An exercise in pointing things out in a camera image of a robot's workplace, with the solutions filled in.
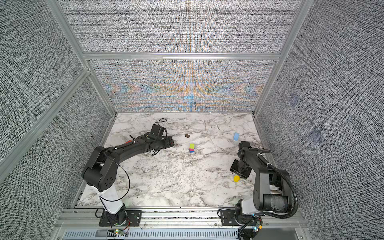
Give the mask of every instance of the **mounting plate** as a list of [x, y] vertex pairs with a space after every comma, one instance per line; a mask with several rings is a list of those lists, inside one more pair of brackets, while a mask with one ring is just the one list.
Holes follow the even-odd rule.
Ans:
[[[140, 210], [126, 210], [127, 217], [129, 218], [129, 226], [130, 227], [138, 227], [140, 225], [141, 220], [141, 213]], [[128, 221], [124, 224], [122, 224], [120, 227], [125, 227], [128, 225]], [[111, 224], [109, 223], [108, 218], [105, 216], [105, 212], [103, 211], [101, 215], [101, 219], [99, 222], [100, 227], [110, 227]]]
[[[223, 226], [241, 226], [241, 224], [244, 224], [245, 222], [248, 222], [249, 220], [252, 219], [252, 216], [249, 216], [247, 218], [241, 218], [236, 220], [235, 210], [228, 210], [228, 209], [220, 210], [220, 216], [221, 216], [221, 224]], [[249, 224], [249, 226], [256, 226], [256, 221], [257, 220], [253, 220]]]

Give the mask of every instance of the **yellow ball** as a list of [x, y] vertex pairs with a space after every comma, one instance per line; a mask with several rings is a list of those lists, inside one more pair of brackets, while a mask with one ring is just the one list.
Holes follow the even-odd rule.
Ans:
[[235, 182], [238, 182], [238, 181], [240, 180], [240, 176], [235, 175], [235, 177], [233, 178], [233, 180], [234, 180]]

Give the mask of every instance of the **stacked colored blocks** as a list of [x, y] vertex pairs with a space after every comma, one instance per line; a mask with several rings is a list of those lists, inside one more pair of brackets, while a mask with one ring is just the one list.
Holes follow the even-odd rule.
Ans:
[[195, 144], [189, 144], [189, 152], [195, 152]]

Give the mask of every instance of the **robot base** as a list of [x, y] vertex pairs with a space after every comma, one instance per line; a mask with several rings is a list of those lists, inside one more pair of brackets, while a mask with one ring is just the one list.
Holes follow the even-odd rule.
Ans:
[[[236, 212], [235, 210], [229, 210], [229, 209], [221, 209], [220, 210], [220, 216], [221, 216], [221, 224], [223, 226], [241, 226], [248, 221], [252, 220], [252, 216], [246, 216], [246, 215], [240, 215], [236, 219]], [[256, 226], [256, 221], [252, 221], [249, 226]]]
[[[126, 212], [127, 218], [129, 219], [129, 226], [130, 227], [138, 227], [140, 224], [142, 211], [140, 211], [140, 210], [126, 210], [125, 212]], [[125, 227], [127, 225], [128, 225], [128, 221], [125, 221], [120, 226]], [[101, 215], [99, 226], [100, 227], [110, 227], [111, 226], [111, 224], [109, 223], [109, 219], [106, 216], [105, 211], [103, 211], [103, 213]]]

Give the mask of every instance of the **black cable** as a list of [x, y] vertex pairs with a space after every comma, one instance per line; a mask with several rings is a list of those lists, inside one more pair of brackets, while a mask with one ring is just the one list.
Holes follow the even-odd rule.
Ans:
[[238, 239], [239, 240], [241, 240], [241, 238], [240, 238], [240, 234], [241, 234], [241, 232], [244, 230], [244, 228], [246, 227], [246, 226], [248, 226], [252, 221], [253, 221], [254, 219], [252, 219], [252, 220], [250, 220], [249, 222], [247, 222], [246, 224], [244, 224], [241, 228], [240, 228], [240, 230], [239, 230], [239, 233], [238, 233]]
[[101, 218], [101, 216], [100, 216], [100, 217], [97, 216], [97, 211], [98, 211], [99, 209], [101, 209], [101, 208], [96, 209], [96, 212], [95, 212], [95, 217], [97, 217], [97, 218]]
[[[267, 151], [271, 151], [271, 150], [267, 150], [267, 149], [264, 149], [264, 150], [261, 150], [259, 153], [266, 153]], [[278, 175], [280, 175], [280, 177], [282, 179], [284, 179], [284, 181], [288, 184], [289, 188], [291, 189], [291, 192], [292, 192], [292, 196], [293, 196], [293, 208], [291, 211], [289, 211], [287, 214], [284, 214], [284, 215], [280, 215], [280, 214], [275, 214], [275, 213], [271, 213], [271, 212], [260, 212], [258, 213], [257, 215], [255, 214], [254, 216], [255, 217], [259, 217], [259, 216], [271, 216], [271, 217], [275, 217], [275, 218], [280, 218], [280, 219], [285, 219], [285, 218], [290, 218], [292, 217], [297, 209], [299, 208], [299, 199], [297, 197], [297, 193], [293, 187], [293, 184], [291, 183], [291, 181], [286, 177], [286, 175], [284, 175], [280, 169], [278, 169], [277, 167], [273, 166], [270, 162], [268, 162], [265, 158], [260, 158], [260, 155], [257, 154], [257, 157], [262, 161], [264, 162], [267, 167], [271, 168], [272, 170], [274, 170]]]
[[158, 154], [160, 152], [160, 150], [158, 150], [157, 152], [155, 152], [155, 150], [153, 150], [153, 154], [152, 156], [155, 156], [156, 154]]
[[113, 239], [115, 239], [115, 235], [117, 236], [117, 234], [115, 234], [115, 232], [113, 231], [113, 227], [112, 227], [112, 223], [111, 223], [111, 219], [109, 218], [109, 216], [107, 214], [105, 214], [107, 216], [107, 218], [109, 219], [109, 224], [111, 225], [111, 230], [112, 230], [112, 236], [113, 236]]
[[221, 216], [218, 214], [221, 210], [233, 210], [233, 209], [218, 209], [217, 210], [217, 216], [219, 217], [219, 218], [221, 218]]
[[120, 166], [120, 164], [118, 164], [117, 162], [115, 162], [115, 161], [112, 161], [112, 162], [116, 163], [116, 164], [117, 164], [117, 165], [118, 165], [118, 166], [125, 172], [125, 174], [126, 174], [127, 177], [128, 177], [128, 180], [129, 180], [129, 187], [128, 187], [128, 191], [124, 194], [124, 196], [122, 196], [121, 198], [116, 199], [116, 200], [108, 200], [108, 199], [103, 198], [102, 196], [99, 196], [99, 198], [101, 198], [101, 199], [103, 199], [103, 200], [105, 200], [105, 201], [108, 201], [108, 202], [116, 202], [116, 201], [118, 201], [118, 200], [123, 199], [123, 198], [128, 194], [128, 192], [129, 192], [129, 190], [130, 190], [130, 188], [131, 188], [131, 180], [129, 179], [129, 176], [128, 176], [127, 171], [125, 171], [125, 169], [124, 169], [122, 166]]
[[166, 120], [165, 118], [161, 118], [161, 119], [159, 119], [158, 122], [154, 122], [153, 124], [156, 124], [156, 123], [157, 123], [158, 125], [160, 125], [161, 122], [166, 122], [166, 121], [167, 121], [167, 120]]

